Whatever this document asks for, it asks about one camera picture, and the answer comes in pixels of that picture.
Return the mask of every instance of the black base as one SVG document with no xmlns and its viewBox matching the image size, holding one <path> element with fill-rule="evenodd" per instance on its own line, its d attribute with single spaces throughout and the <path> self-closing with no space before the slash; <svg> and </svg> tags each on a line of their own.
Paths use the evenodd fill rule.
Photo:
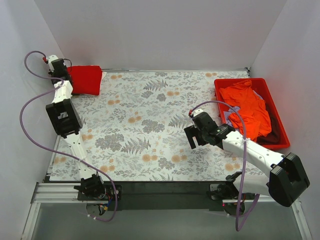
<svg viewBox="0 0 320 240">
<path fill-rule="evenodd" d="M 118 211 L 121 210 L 173 210 L 209 209 L 223 211 L 222 200 L 212 200 L 208 196 L 211 184 L 223 181 L 117 181 L 119 191 Z M 111 189 L 110 183 L 105 187 Z M 79 193 L 79 201 L 96 201 Z"/>
</svg>

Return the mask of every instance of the red towel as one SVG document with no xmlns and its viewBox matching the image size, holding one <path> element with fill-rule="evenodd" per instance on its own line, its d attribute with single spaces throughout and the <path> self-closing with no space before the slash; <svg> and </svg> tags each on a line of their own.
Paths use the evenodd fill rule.
<svg viewBox="0 0 320 240">
<path fill-rule="evenodd" d="M 102 70 L 99 66 L 72 66 L 67 70 L 72 77 L 73 94 L 100 94 Z"/>
</svg>

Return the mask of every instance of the table surface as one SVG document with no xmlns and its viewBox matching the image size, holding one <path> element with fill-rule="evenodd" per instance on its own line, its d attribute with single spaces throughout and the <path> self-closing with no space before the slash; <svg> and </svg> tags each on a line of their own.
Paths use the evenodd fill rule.
<svg viewBox="0 0 320 240">
<path fill-rule="evenodd" d="M 210 145 L 192 150 L 184 128 L 192 124 L 191 108 L 215 100 L 215 79 L 247 77 L 246 71 L 107 73 L 99 96 L 72 97 L 88 157 L 114 181 L 225 180 L 242 169 L 242 158 Z M 221 124 L 217 104 L 201 108 Z M 63 139 L 57 149 L 71 154 Z M 246 171 L 263 174 L 251 164 Z M 50 180 L 79 181 L 75 161 L 55 155 Z"/>
</svg>

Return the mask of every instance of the glass panel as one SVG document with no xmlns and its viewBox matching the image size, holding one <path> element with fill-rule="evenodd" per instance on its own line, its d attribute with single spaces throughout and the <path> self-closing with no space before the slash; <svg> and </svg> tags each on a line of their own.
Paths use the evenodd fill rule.
<svg viewBox="0 0 320 240">
<path fill-rule="evenodd" d="M 98 215 L 98 207 L 89 211 Z M 43 203 L 33 240 L 88 239 L 302 239 L 291 207 L 259 202 L 240 232 L 233 217 L 217 216 L 205 209 L 124 210 L 111 222 L 87 217 L 82 203 Z"/>
</svg>

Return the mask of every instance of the red cloth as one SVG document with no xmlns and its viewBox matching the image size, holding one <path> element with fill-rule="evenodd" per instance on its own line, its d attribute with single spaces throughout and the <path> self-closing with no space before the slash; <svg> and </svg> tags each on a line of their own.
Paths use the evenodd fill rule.
<svg viewBox="0 0 320 240">
<path fill-rule="evenodd" d="M 72 66 L 67 70 L 72 77 L 73 94 L 100 94 L 102 70 L 99 66 Z"/>
<path fill-rule="evenodd" d="M 255 94 L 251 86 L 251 80 L 245 80 L 221 88 L 220 93 L 227 104 L 240 107 L 238 113 L 243 118 L 247 138 L 256 142 L 257 137 L 266 137 L 272 128 L 266 103 Z M 239 128 L 241 134 L 244 134 L 241 121 L 235 113 L 230 114 L 229 120 L 235 128 Z"/>
</svg>

